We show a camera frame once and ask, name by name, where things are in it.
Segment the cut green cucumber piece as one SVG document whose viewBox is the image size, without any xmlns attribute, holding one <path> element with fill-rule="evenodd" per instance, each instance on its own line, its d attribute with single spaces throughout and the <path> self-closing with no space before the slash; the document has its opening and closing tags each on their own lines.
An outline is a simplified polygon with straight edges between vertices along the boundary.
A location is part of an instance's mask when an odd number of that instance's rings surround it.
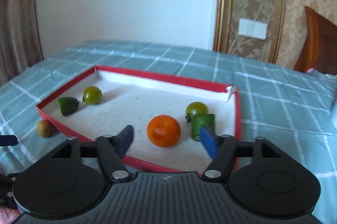
<svg viewBox="0 0 337 224">
<path fill-rule="evenodd" d="M 191 138 L 194 141 L 200 141 L 199 133 L 203 126 L 207 129 L 215 129 L 215 115 L 214 114 L 196 114 L 191 122 Z"/>
</svg>

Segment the brown kiwi fruit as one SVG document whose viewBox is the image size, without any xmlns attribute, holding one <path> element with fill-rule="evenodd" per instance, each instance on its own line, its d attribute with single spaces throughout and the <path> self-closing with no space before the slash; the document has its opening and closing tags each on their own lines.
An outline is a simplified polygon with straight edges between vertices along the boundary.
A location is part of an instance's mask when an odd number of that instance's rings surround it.
<svg viewBox="0 0 337 224">
<path fill-rule="evenodd" d="M 36 124 L 36 132 L 40 137 L 48 138 L 51 135 L 51 123 L 48 120 L 38 121 Z"/>
</svg>

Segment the green tomato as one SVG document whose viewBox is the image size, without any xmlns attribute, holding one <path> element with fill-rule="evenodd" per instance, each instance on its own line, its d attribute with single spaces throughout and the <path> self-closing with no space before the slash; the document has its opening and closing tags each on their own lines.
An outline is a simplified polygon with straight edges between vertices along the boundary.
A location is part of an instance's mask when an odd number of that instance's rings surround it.
<svg viewBox="0 0 337 224">
<path fill-rule="evenodd" d="M 83 91 L 82 101 L 88 105 L 96 105 L 102 99 L 102 91 L 96 86 L 89 86 Z"/>
<path fill-rule="evenodd" d="M 205 104 L 202 102 L 192 102 L 186 107 L 186 120 L 188 123 L 190 123 L 193 119 L 193 117 L 197 114 L 207 114 L 208 113 L 208 108 Z"/>
</svg>

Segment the large orange tangerine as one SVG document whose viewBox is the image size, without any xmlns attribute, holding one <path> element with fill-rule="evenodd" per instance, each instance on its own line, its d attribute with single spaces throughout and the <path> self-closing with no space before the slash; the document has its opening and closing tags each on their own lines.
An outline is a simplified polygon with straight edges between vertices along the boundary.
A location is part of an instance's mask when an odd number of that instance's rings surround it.
<svg viewBox="0 0 337 224">
<path fill-rule="evenodd" d="M 169 115 L 158 115 L 147 124 L 147 137 L 158 147 L 175 146 L 180 136 L 181 128 L 178 121 Z"/>
</svg>

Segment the red shallow cardboard box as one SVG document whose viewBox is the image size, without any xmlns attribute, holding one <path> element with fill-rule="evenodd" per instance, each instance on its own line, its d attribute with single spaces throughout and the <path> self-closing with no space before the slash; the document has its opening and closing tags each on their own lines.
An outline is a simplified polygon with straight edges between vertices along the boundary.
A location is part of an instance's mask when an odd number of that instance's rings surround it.
<svg viewBox="0 0 337 224">
<path fill-rule="evenodd" d="M 89 86 L 102 91 L 100 103 L 81 102 L 73 114 L 63 116 L 58 99 L 81 100 Z M 185 111 L 192 102 L 202 102 L 215 115 L 218 135 L 240 137 L 239 95 L 232 85 L 140 70 L 92 66 L 43 99 L 37 110 L 61 133 L 82 142 L 116 135 L 131 125 L 134 141 L 123 159 L 128 166 L 156 172 L 202 173 L 211 159 L 202 144 L 191 138 Z M 147 137 L 148 123 L 161 114 L 175 118 L 180 124 L 181 137 L 174 147 L 157 147 Z"/>
</svg>

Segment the teal plaid bedsheet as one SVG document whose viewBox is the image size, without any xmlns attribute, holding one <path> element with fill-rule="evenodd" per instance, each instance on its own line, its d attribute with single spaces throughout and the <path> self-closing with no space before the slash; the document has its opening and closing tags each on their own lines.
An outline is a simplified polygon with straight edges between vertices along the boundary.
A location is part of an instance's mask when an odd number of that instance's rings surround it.
<svg viewBox="0 0 337 224">
<path fill-rule="evenodd" d="M 67 48 L 1 85 L 1 134 L 18 145 L 1 148 L 1 172 L 18 173 L 64 141 L 35 132 L 36 104 L 95 64 L 233 84 L 239 89 L 242 138 L 262 136 L 318 178 L 322 187 L 314 215 L 336 222 L 336 129 L 330 110 L 336 82 L 278 65 L 188 47 L 136 41 L 86 41 Z"/>
</svg>

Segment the beige patterned curtain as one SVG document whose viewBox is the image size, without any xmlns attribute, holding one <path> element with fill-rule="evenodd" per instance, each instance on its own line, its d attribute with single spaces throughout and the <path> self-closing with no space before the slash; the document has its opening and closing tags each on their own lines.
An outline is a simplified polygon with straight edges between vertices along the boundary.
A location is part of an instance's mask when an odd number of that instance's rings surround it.
<svg viewBox="0 0 337 224">
<path fill-rule="evenodd" d="M 34 0 L 1 0 L 1 85 L 43 60 Z"/>
</svg>

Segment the white electric kettle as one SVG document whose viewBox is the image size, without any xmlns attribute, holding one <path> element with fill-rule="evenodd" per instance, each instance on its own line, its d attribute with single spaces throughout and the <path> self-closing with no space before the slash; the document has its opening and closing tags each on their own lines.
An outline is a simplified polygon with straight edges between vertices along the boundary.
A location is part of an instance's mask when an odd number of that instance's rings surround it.
<svg viewBox="0 0 337 224">
<path fill-rule="evenodd" d="M 330 111 L 330 118 L 334 128 L 337 130 L 337 103 L 335 102 Z"/>
</svg>

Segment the wooden headboard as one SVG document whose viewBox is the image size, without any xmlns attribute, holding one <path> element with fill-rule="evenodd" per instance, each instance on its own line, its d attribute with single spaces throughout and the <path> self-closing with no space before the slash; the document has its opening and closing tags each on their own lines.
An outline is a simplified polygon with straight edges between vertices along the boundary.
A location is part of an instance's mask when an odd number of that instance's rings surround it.
<svg viewBox="0 0 337 224">
<path fill-rule="evenodd" d="M 307 38 L 294 66 L 305 73 L 313 68 L 324 74 L 336 75 L 336 25 L 305 6 Z"/>
</svg>

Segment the gold framed wallpaper panel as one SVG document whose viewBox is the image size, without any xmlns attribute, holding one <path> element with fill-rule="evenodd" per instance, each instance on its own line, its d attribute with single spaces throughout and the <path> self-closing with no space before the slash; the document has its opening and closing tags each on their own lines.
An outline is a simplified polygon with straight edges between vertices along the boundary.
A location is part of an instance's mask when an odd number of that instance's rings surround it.
<svg viewBox="0 0 337 224">
<path fill-rule="evenodd" d="M 276 63 L 281 43 L 286 0 L 217 0 L 213 50 Z M 239 34 L 239 19 L 267 25 L 266 38 Z"/>
</svg>

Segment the white wall switch panel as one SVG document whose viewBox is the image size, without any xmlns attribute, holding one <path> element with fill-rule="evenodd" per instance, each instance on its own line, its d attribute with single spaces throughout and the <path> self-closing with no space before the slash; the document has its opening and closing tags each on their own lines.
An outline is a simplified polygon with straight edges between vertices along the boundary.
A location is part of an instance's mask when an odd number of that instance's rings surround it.
<svg viewBox="0 0 337 224">
<path fill-rule="evenodd" d="M 265 40 L 267 38 L 267 28 L 267 23 L 240 18 L 238 23 L 238 36 Z"/>
</svg>

